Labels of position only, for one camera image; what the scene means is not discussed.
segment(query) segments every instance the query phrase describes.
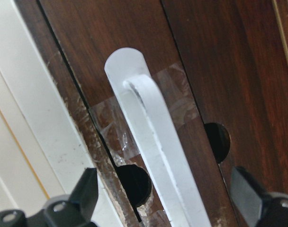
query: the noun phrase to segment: white plastic strip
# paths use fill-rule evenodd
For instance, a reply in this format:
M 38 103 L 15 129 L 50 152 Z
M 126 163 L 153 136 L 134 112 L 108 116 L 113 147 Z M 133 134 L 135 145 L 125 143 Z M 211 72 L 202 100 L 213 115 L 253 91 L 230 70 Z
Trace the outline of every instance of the white plastic strip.
M 141 52 L 122 48 L 105 72 L 173 227 L 210 222 L 163 96 Z

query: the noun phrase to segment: screw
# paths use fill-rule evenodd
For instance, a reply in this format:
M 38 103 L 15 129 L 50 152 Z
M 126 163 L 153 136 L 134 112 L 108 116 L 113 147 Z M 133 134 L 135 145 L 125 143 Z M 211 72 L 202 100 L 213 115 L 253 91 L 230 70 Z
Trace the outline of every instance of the screw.
M 281 200 L 280 203 L 282 207 L 288 208 L 288 200 Z
M 54 212 L 59 212 L 59 211 L 63 210 L 65 206 L 66 206 L 65 202 L 61 202 L 61 203 L 56 204 L 54 206 Z
M 9 213 L 7 215 L 5 215 L 2 219 L 3 222 L 10 222 L 10 221 L 13 221 L 17 216 L 17 212 L 14 211 L 12 213 Z

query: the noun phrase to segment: wood grain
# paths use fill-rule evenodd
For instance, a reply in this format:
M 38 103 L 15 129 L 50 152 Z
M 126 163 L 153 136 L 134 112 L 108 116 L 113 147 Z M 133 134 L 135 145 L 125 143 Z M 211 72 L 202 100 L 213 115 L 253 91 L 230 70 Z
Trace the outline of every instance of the wood grain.
M 89 107 L 113 96 L 103 68 L 114 50 L 127 46 L 140 50 L 151 74 L 180 61 L 158 1 L 40 3 Z M 236 226 L 201 118 L 188 122 L 178 133 L 213 226 Z M 142 159 L 134 161 L 140 165 Z
M 203 122 L 230 134 L 227 187 L 232 167 L 244 166 L 288 193 L 288 63 L 272 2 L 162 2 Z
M 122 223 L 125 226 L 139 226 L 116 171 L 102 146 L 103 143 L 71 77 L 71 72 L 67 68 L 65 58 L 58 49 L 38 5 L 35 1 L 28 0 L 17 0 L 16 3 L 77 129 L 84 138 L 90 156 L 99 170 Z

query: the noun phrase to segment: black hole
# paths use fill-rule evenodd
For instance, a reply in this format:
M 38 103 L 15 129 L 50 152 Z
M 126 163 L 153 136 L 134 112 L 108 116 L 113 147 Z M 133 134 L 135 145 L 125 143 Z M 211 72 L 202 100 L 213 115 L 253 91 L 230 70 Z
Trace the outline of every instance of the black hole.
M 117 175 L 140 222 L 141 218 L 136 208 L 147 201 L 152 182 L 146 171 L 136 165 L 117 167 Z
M 223 125 L 218 123 L 207 123 L 204 127 L 216 162 L 221 163 L 230 148 L 229 133 Z

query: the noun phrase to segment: round hole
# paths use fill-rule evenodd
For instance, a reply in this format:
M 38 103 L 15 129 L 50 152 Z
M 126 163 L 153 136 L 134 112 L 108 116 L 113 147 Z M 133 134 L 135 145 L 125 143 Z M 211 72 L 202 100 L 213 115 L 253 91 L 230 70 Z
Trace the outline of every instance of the round hole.
M 141 218 L 136 208 L 149 198 L 152 191 L 151 179 L 145 170 L 136 165 L 117 167 L 117 175 L 140 222 Z
M 288 208 L 288 200 L 281 200 L 280 203 L 282 207 Z
M 226 128 L 218 123 L 204 124 L 204 128 L 217 163 L 224 161 L 230 149 L 230 136 Z
M 54 206 L 54 212 L 59 212 L 61 210 L 63 210 L 65 208 L 66 203 L 65 202 L 61 202 L 58 203 Z
M 7 214 L 3 217 L 3 222 L 10 222 L 13 221 L 17 216 L 17 212 L 12 212 L 10 214 Z

